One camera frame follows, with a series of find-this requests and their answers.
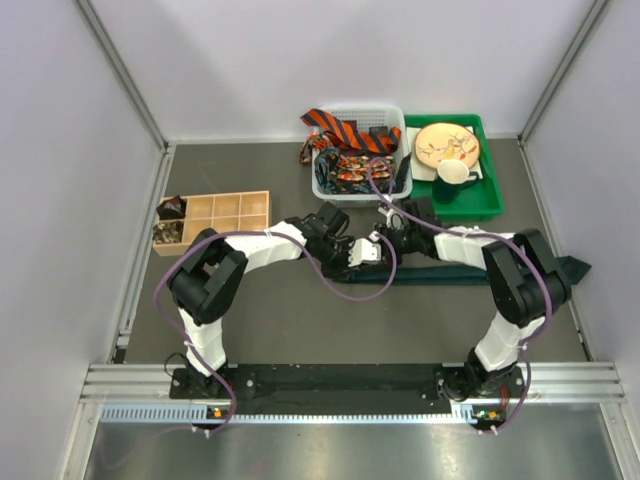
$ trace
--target wooden organizer box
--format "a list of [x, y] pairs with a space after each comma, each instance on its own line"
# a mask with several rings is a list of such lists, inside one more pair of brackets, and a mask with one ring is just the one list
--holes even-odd
[[182, 255], [198, 234], [209, 227], [218, 233], [239, 230], [264, 230], [270, 226], [271, 198], [268, 191], [222, 193], [216, 195], [181, 196], [187, 202], [183, 220], [165, 220], [160, 223], [183, 222], [180, 243], [153, 243], [160, 256]]

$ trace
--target orange striped tie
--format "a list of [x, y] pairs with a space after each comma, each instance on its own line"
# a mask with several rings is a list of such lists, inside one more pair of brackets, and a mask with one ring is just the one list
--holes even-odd
[[370, 135], [359, 132], [347, 122], [338, 120], [330, 113], [318, 108], [309, 110], [300, 119], [310, 127], [324, 128], [325, 134], [338, 148], [354, 148], [371, 153], [391, 153], [398, 149], [400, 137], [402, 137], [402, 130], [398, 127], [391, 128], [389, 135]]

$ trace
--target white cup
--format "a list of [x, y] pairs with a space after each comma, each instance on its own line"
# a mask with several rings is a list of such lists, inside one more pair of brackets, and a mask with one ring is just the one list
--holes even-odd
[[450, 185], [460, 185], [469, 180], [469, 167], [462, 160], [450, 158], [438, 165], [438, 176]]

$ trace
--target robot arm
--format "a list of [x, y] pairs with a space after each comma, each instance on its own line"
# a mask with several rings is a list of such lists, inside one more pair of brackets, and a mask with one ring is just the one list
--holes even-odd
[[[428, 198], [405, 201], [402, 207], [418, 218], [439, 225]], [[487, 271], [498, 312], [485, 337], [469, 353], [464, 378], [448, 380], [443, 393], [451, 399], [466, 398], [508, 373], [517, 361], [520, 341], [544, 321], [545, 305], [537, 283], [526, 275], [523, 266], [502, 242], [452, 233], [434, 234], [424, 226], [383, 213], [387, 213], [386, 224], [377, 224], [369, 238], [356, 240], [342, 236], [348, 226], [347, 215], [326, 203], [317, 214], [304, 219], [289, 218], [267, 229], [266, 236], [228, 237], [192, 255], [169, 280], [168, 286], [185, 329], [202, 357], [214, 369], [226, 362], [222, 316], [231, 306], [244, 273], [301, 257], [299, 246], [269, 233], [284, 233], [298, 240], [319, 260], [325, 277], [333, 278], [367, 265], [389, 263], [388, 247], [377, 242], [379, 232], [390, 240], [399, 262], [403, 255], [421, 253]], [[481, 232], [466, 227], [453, 227], [449, 231]], [[205, 230], [194, 244], [214, 234], [212, 229]], [[570, 298], [569, 282], [540, 232], [527, 230], [502, 236], [521, 246], [543, 275], [554, 309]], [[207, 273], [205, 264], [215, 265], [215, 272]], [[210, 375], [190, 351], [187, 358], [199, 373], [205, 377]]]

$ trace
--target gray floor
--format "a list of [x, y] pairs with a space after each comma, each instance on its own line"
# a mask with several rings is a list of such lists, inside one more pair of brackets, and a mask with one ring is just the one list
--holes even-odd
[[[272, 223], [304, 216], [321, 205], [310, 190], [310, 168], [297, 163], [298, 144], [180, 146], [167, 195], [269, 190]], [[543, 229], [515, 140], [493, 140], [504, 215], [481, 224], [510, 232]], [[368, 234], [381, 217], [352, 209], [351, 229]], [[184, 351], [180, 337], [153, 309], [151, 295], [176, 260], [151, 253], [126, 355], [128, 363], [162, 363]], [[424, 264], [413, 258], [408, 265]], [[340, 285], [353, 295], [379, 287]], [[169, 305], [165, 291], [163, 301]], [[224, 319], [224, 345], [232, 363], [457, 362], [487, 331], [495, 313], [488, 287], [392, 287], [364, 303], [332, 294], [306, 261], [285, 262], [247, 275]], [[537, 362], [585, 359], [569, 309], [561, 308], [545, 336], [531, 345]]]

